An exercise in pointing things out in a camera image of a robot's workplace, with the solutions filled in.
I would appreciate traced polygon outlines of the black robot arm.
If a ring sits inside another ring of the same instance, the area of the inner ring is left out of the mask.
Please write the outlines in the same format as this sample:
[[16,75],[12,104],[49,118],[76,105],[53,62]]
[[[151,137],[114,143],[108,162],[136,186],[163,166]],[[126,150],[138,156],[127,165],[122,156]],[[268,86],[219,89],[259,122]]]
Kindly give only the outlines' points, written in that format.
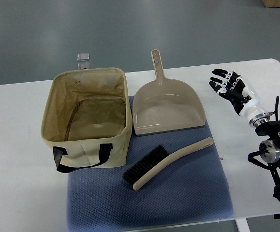
[[257,151],[248,154],[248,161],[270,171],[275,183],[273,197],[280,202],[280,120],[263,122],[255,132],[269,138],[259,144]]

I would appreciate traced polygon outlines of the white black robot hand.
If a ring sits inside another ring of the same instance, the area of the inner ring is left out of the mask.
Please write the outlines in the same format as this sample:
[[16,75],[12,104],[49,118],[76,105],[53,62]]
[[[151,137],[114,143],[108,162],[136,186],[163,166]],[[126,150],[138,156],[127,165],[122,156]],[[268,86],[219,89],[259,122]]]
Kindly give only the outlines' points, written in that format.
[[234,111],[244,117],[251,127],[270,120],[269,112],[260,104],[260,97],[246,78],[234,71],[214,69],[209,85],[222,98],[228,100]]

